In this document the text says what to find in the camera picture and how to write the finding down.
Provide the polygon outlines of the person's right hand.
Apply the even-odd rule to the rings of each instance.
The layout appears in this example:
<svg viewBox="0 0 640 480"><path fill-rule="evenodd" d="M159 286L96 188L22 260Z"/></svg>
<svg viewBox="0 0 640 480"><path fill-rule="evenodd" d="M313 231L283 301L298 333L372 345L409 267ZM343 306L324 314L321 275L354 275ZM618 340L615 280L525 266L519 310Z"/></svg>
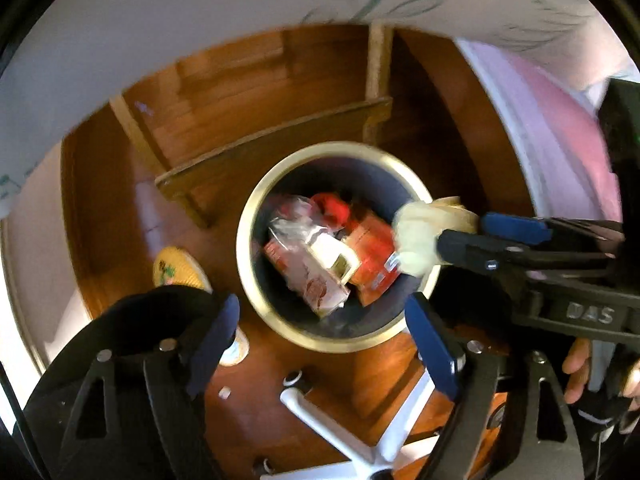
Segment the person's right hand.
<svg viewBox="0 0 640 480"><path fill-rule="evenodd" d="M562 365L562 371L570 376L564 399L567 404L577 402L584 392L590 374L591 341L577 338ZM639 409L639 362L635 362L623 381L622 395L631 400L630 410Z"/></svg>

